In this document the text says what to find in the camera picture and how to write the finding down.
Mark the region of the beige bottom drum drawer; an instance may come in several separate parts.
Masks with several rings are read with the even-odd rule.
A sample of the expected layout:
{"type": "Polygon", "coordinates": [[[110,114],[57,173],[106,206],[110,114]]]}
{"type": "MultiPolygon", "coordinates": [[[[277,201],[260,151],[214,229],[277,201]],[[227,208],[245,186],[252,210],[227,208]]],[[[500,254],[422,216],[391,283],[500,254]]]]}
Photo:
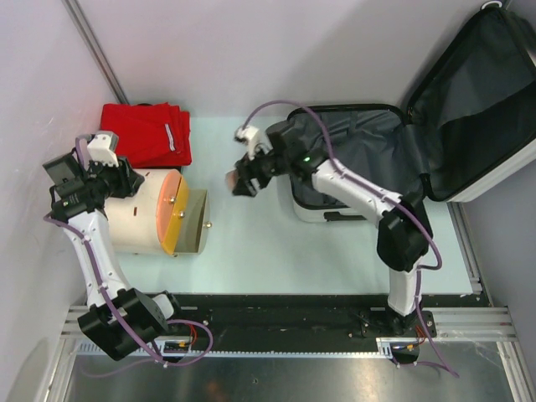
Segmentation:
{"type": "Polygon", "coordinates": [[[202,253],[206,245],[209,229],[212,226],[209,192],[206,189],[191,189],[179,231],[178,242],[175,246],[175,253],[177,255],[198,255],[202,253]]]}

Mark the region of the yellow drum drawer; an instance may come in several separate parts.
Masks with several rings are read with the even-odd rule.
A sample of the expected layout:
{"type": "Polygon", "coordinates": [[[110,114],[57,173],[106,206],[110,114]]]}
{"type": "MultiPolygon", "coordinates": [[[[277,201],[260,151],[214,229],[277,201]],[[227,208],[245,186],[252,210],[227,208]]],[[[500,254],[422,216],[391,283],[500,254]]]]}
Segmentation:
{"type": "Polygon", "coordinates": [[[180,229],[183,224],[183,220],[185,218],[186,210],[188,207],[188,198],[188,183],[184,177],[181,177],[174,198],[168,199],[171,202],[172,208],[170,219],[168,221],[167,228],[165,230],[164,237],[161,242],[163,250],[169,255],[172,255],[175,251],[180,229]]]}

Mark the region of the pink octagonal jar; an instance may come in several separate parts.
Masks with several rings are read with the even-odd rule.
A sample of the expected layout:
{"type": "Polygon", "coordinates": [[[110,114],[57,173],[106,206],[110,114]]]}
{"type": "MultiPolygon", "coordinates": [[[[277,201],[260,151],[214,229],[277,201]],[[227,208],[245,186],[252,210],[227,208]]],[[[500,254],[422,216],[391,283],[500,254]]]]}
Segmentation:
{"type": "Polygon", "coordinates": [[[225,175],[225,183],[229,190],[233,192],[239,182],[240,176],[236,170],[227,172],[225,175]]]}

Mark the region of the space astronaut print suitcase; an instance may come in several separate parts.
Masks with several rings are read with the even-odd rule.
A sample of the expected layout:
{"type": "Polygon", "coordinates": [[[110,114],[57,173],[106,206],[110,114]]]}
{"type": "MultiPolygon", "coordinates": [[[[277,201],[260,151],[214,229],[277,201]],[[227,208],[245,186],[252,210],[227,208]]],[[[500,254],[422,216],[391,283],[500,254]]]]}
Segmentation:
{"type": "Polygon", "coordinates": [[[490,5],[458,31],[402,107],[294,110],[312,148],[397,193],[467,203],[535,159],[535,28],[490,5]]]}

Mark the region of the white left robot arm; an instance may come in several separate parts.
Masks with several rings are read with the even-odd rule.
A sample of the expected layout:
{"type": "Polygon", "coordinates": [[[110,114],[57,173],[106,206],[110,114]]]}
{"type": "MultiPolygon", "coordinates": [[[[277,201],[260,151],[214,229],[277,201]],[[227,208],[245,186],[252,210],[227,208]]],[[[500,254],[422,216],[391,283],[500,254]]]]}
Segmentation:
{"type": "Polygon", "coordinates": [[[146,179],[125,157],[115,167],[90,162],[83,168],[68,152],[43,167],[54,183],[45,220],[68,235],[85,278],[89,311],[78,319],[84,335],[119,361],[164,334],[180,332],[185,315],[176,298],[167,291],[149,296],[128,285],[111,242],[106,200],[137,195],[146,179]]]}

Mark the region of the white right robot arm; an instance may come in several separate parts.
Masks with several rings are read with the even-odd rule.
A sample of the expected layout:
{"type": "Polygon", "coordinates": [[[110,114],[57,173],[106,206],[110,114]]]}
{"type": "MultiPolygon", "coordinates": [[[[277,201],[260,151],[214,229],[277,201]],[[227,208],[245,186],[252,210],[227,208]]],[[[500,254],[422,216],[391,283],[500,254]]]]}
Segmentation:
{"type": "Polygon", "coordinates": [[[354,173],[328,151],[308,147],[287,121],[266,131],[241,125],[234,140],[246,153],[226,176],[233,195],[254,197],[274,177],[293,176],[358,211],[377,229],[377,254],[389,269],[387,307],[380,324],[396,336],[413,330],[421,298],[417,271],[433,237],[422,197],[390,191],[354,173]]]}

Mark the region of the orange drum drawer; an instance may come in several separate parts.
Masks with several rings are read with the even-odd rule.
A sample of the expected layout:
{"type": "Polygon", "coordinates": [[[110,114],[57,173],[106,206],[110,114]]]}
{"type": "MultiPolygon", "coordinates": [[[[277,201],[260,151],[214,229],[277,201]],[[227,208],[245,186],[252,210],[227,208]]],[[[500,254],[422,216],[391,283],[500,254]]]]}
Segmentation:
{"type": "Polygon", "coordinates": [[[177,218],[173,214],[176,197],[182,181],[182,174],[177,170],[168,170],[162,181],[157,199],[156,224],[157,235],[162,240],[177,218]]]}

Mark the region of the red garment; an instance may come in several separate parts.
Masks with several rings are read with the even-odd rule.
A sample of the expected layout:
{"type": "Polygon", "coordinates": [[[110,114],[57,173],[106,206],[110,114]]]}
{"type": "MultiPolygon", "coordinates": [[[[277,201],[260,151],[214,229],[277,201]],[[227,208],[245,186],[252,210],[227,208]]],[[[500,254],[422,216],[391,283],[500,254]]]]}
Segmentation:
{"type": "Polygon", "coordinates": [[[190,113],[179,106],[108,103],[100,128],[118,136],[116,154],[134,168],[177,168],[193,161],[190,113]]]}

